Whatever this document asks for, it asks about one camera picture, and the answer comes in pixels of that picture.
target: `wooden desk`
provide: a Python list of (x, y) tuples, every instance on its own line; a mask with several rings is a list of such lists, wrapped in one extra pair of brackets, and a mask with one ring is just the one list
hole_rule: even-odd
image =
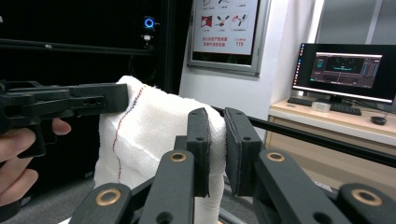
[[(361, 108), (361, 116), (330, 111), (321, 113), (309, 106), (292, 105), (287, 99), (270, 107), (269, 121), (315, 133), (353, 145), (396, 155), (396, 116), (387, 115), (384, 126), (375, 125), (371, 116), (384, 116)], [(267, 132), (267, 148), (283, 149), (313, 179), (339, 189), (345, 183), (362, 183), (380, 189), (396, 199), (396, 169), (319, 147), (279, 133)]]

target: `computer monitor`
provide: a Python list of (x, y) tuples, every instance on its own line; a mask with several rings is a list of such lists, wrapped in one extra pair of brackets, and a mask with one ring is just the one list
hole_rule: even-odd
[(300, 46), (292, 89), (391, 105), (396, 94), (396, 45)]

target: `finger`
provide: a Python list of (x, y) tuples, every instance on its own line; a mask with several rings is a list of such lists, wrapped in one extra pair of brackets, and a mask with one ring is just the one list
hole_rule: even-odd
[(0, 206), (16, 202), (33, 186), (38, 179), (38, 173), (26, 169), (21, 176), (5, 191), (0, 194)]
[(14, 129), (0, 135), (0, 162), (15, 157), (35, 141), (35, 133), (27, 128)]
[(32, 158), (19, 159), (14, 157), (0, 169), (0, 194), (8, 189), (23, 173)]
[(70, 124), (61, 119), (53, 119), (52, 130), (57, 135), (65, 135), (72, 131), (72, 127), (70, 126)]

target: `keyboard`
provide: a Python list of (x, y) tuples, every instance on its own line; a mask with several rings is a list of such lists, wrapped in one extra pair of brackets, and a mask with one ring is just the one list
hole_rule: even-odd
[[(290, 97), (288, 100), (288, 103), (295, 104), (295, 105), (305, 105), (305, 106), (311, 106), (313, 102), (314, 101), (307, 100), (307, 99), (301, 99), (301, 98), (295, 98), (295, 97)], [(361, 116), (361, 110), (359, 108), (351, 107), (351, 106), (347, 106), (347, 105), (331, 104), (330, 110), (335, 111), (335, 112), (350, 114), (350, 115)]]

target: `white towel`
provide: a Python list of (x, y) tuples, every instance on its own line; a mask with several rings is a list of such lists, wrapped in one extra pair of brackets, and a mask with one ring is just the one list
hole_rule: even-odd
[(100, 150), (95, 186), (122, 183), (131, 189), (155, 176), (162, 155), (174, 148), (177, 135), (187, 134), (188, 114), (204, 107), (211, 132), (209, 153), (210, 197), (195, 198), (195, 223), (218, 223), (224, 190), (225, 122), (209, 105), (168, 94), (124, 76), (129, 106), (124, 113), (102, 115), (99, 122)]

